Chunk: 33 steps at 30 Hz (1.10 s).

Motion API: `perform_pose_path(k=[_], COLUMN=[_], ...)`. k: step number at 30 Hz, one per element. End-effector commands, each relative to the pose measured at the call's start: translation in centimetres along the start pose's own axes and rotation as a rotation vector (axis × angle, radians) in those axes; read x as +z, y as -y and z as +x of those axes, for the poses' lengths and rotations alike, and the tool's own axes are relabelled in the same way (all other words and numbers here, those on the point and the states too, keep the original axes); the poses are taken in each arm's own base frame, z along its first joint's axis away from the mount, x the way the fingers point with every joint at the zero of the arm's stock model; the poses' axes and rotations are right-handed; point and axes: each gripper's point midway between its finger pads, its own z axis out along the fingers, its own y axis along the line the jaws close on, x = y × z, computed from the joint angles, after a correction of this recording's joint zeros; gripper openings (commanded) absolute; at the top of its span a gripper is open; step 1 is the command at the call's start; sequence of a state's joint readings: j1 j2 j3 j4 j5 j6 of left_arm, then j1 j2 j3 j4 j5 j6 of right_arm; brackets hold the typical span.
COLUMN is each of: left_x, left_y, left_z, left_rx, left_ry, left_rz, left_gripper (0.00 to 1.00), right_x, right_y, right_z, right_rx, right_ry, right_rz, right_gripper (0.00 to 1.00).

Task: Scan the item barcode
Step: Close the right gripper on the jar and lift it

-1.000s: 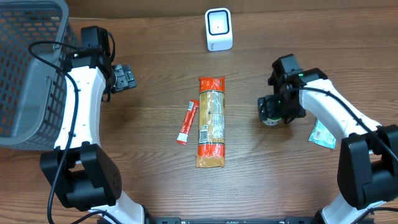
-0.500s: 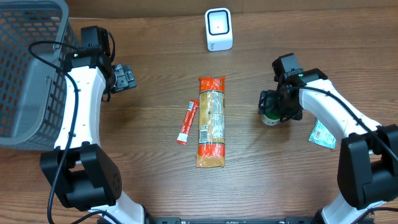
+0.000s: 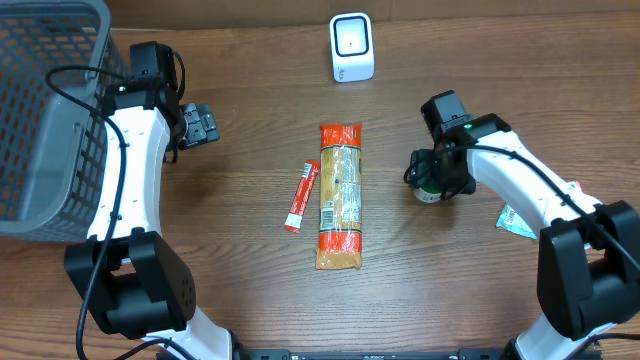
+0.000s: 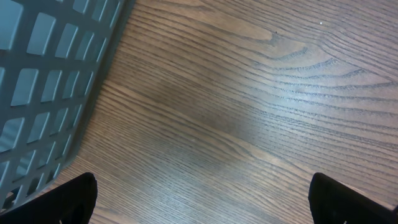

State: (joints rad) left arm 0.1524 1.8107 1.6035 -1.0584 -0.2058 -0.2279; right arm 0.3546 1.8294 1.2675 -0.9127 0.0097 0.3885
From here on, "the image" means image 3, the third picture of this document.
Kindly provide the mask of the green lidded jar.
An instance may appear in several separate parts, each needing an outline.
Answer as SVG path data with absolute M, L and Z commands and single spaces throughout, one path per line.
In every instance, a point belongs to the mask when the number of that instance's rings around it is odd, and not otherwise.
M 414 196 L 424 203 L 437 203 L 441 200 L 442 191 L 433 186 L 422 186 L 413 190 Z

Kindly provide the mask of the teal tissue packet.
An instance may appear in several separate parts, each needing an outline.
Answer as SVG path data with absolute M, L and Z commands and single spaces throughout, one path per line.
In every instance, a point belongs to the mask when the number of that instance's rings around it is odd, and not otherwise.
M 526 222 L 508 205 L 505 204 L 496 222 L 496 227 L 518 236 L 536 239 L 537 235 Z

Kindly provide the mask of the thin red stick sachet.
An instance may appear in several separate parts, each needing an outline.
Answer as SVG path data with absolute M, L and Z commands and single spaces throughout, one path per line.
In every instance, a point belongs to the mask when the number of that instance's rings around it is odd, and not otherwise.
M 321 163 L 315 160 L 307 160 L 304 163 L 302 175 L 294 195 L 287 218 L 284 222 L 284 229 L 299 233 L 302 219 L 309 202 L 316 178 L 320 172 Z

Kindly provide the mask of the long orange noodle packet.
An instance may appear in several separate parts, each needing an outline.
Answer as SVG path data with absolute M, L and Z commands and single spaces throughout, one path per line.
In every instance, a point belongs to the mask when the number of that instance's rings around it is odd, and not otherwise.
M 362 266 L 362 126 L 322 124 L 318 270 Z

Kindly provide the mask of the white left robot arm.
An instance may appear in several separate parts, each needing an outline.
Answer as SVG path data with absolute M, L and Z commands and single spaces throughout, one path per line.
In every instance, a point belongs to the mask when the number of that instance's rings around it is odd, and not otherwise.
M 186 132 L 176 81 L 162 72 L 126 77 L 107 87 L 97 113 L 107 124 L 99 205 L 86 243 L 64 258 L 83 298 L 79 319 L 179 359 L 244 358 L 234 335 L 197 306 L 191 271 L 162 237 L 163 159 Z

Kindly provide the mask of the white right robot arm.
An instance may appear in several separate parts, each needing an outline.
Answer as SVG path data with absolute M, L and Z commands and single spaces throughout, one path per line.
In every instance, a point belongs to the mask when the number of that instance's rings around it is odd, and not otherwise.
M 447 201 L 482 183 L 538 234 L 540 317 L 504 359 L 575 359 L 639 313 L 639 214 L 568 185 L 495 114 L 422 114 L 433 149 L 416 150 L 405 182 Z

